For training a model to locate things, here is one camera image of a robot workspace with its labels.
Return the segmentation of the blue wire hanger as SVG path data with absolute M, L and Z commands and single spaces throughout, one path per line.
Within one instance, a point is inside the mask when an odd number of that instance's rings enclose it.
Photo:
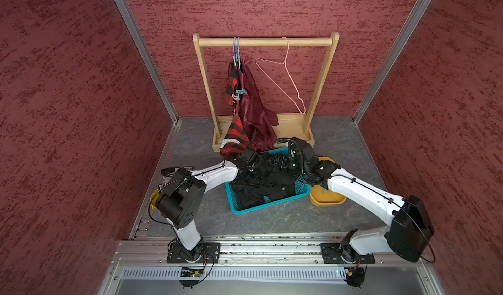
M 233 39 L 233 63 L 234 66 L 237 67 L 237 70 L 241 71 L 241 53 L 240 53 L 240 38 L 234 37 Z

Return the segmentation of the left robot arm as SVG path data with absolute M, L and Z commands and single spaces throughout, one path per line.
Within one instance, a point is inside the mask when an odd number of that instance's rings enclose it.
M 247 148 L 237 158 L 223 160 L 203 170 L 180 168 L 168 181 L 158 185 L 149 200 L 149 209 L 157 210 L 164 218 L 163 221 L 154 222 L 169 225 L 173 229 L 178 257 L 182 262 L 206 262 L 209 257 L 195 224 L 204 194 L 233 182 L 238 173 L 258 169 L 262 161 L 262 155 Z

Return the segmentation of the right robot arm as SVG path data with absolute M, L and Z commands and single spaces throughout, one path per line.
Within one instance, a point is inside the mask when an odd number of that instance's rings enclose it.
M 383 226 L 371 230 L 353 229 L 340 242 L 344 262 L 354 264 L 363 256 L 394 253 L 408 262 L 418 262 L 429 248 L 434 228 L 424 203 L 414 195 L 403 198 L 373 186 L 350 174 L 340 165 L 320 160 L 313 147 L 297 137 L 279 138 L 302 179 L 311 186 L 345 196 L 372 212 Z

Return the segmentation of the red black plaid shirt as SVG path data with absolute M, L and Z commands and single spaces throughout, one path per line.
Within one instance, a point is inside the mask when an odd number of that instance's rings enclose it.
M 234 63 L 229 63 L 225 93 L 230 97 L 229 104 L 233 107 L 233 116 L 229 129 L 220 145 L 220 154 L 226 160 L 239 157 L 250 143 L 240 115 L 240 104 L 243 95 L 237 95 L 237 89 L 242 89 L 239 72 Z

